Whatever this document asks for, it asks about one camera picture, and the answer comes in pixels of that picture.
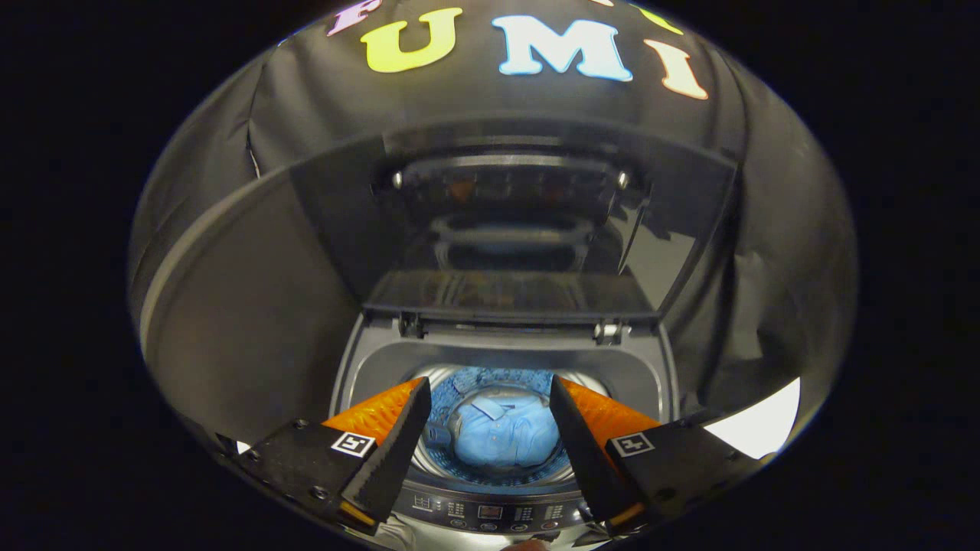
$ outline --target pink letter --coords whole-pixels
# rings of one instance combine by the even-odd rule
[[[355,4],[343,12],[337,14],[337,23],[327,36],[333,36],[348,26],[354,26],[368,18],[368,12],[373,12],[381,5],[381,0],[366,0],[360,4]]]

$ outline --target black background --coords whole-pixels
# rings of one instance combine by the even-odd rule
[[[750,484],[627,549],[970,548],[976,500],[954,459],[975,436],[955,410],[975,366],[955,347],[976,326],[957,289],[975,256],[961,208],[977,205],[977,179],[961,150],[975,142],[976,8],[858,4],[659,3],[741,59],[824,144],[852,200],[862,288],[840,385],[811,428]],[[143,370],[123,276],[142,183],[177,125],[335,5],[0,8],[10,241],[0,387],[15,467],[3,475],[13,487],[0,494],[0,548],[353,548],[222,470],[184,432]]]

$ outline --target digital display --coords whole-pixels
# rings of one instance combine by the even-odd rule
[[[504,516],[504,508],[491,505],[480,505],[480,510],[477,516],[480,519],[497,520]]]

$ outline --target orange gripper pad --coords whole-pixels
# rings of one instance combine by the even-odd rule
[[[371,436],[380,446],[409,402],[409,395],[423,379],[424,377],[414,378],[371,396],[322,424],[345,432]]]
[[[661,424],[642,413],[630,409],[612,398],[607,398],[602,394],[589,390],[581,384],[576,384],[568,379],[561,378],[564,388],[568,391],[579,413],[589,426],[592,437],[606,454],[606,459],[613,464],[612,458],[606,452],[606,442],[610,438],[642,432],[648,428],[654,428]]]

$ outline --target colorful letter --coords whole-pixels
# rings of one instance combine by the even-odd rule
[[[541,73],[544,66],[531,58],[533,47],[559,73],[567,71],[581,51],[582,62],[575,68],[583,75],[623,82],[633,79],[619,60],[613,40],[618,30],[613,26],[578,20],[561,36],[531,16],[497,18],[493,26],[502,28],[507,40],[507,61],[500,66],[504,75]]]
[[[367,44],[367,66],[379,73],[400,73],[422,67],[446,57],[456,47],[455,18],[460,8],[429,12],[418,18],[429,25],[429,44],[414,52],[403,52],[398,36],[408,22],[380,26],[361,37]]]
[[[633,7],[636,8],[637,10],[640,10],[640,13],[643,14],[643,17],[654,22],[654,25],[662,26],[663,28],[675,34],[680,34],[682,36],[684,35],[684,32],[681,29],[677,28],[674,25],[671,25],[670,23],[667,22],[666,19],[662,18],[661,16],[658,16],[657,14],[651,14],[650,12],[644,10],[639,6],[633,6]]]
[[[355,4],[337,14],[337,23],[326,35],[333,36],[348,26],[356,25],[368,18],[368,12],[373,12],[381,5],[381,0],[366,0]]]
[[[694,99],[708,99],[708,93],[698,84],[687,63],[691,59],[687,52],[656,40],[644,40],[643,43],[657,51],[657,55],[661,57],[661,63],[667,72],[663,79],[666,89]]]

